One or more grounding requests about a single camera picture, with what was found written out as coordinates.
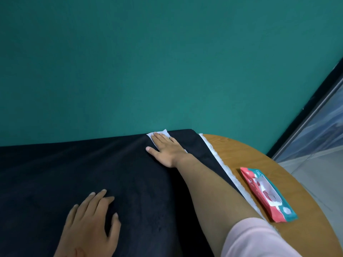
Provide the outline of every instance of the floor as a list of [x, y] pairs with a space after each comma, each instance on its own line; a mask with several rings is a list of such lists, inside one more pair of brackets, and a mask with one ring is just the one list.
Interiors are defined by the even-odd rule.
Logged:
[[279, 163], [318, 203], [343, 248], [343, 150]]

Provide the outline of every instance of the teal wall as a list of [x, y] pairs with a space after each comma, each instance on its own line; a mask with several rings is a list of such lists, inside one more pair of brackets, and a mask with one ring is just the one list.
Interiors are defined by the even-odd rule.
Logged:
[[267, 152], [343, 56], [342, 0], [0, 0], [0, 145], [192, 128]]

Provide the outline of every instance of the round table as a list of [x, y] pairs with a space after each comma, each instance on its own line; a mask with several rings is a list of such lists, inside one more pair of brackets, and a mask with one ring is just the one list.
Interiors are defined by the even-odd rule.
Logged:
[[[263, 153], [236, 140], [211, 134], [204, 134], [204, 137], [251, 194], [264, 217], [298, 253], [303, 257], [343, 257], [341, 245], [324, 213], [311, 195], [284, 168]], [[289, 223], [272, 222], [241, 176], [240, 167], [260, 169], [280, 190], [298, 215], [298, 220]]]

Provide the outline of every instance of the wet wipes package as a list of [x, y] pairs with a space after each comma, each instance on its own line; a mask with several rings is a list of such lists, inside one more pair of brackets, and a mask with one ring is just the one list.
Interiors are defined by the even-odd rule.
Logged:
[[240, 168], [253, 193], [267, 209], [275, 222], [290, 222], [298, 219], [276, 186], [258, 169]]

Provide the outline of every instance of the pink sleeve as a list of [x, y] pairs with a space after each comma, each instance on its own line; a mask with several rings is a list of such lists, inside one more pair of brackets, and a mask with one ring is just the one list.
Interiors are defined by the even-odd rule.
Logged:
[[301, 257], [260, 218], [241, 220], [226, 237], [221, 257]]

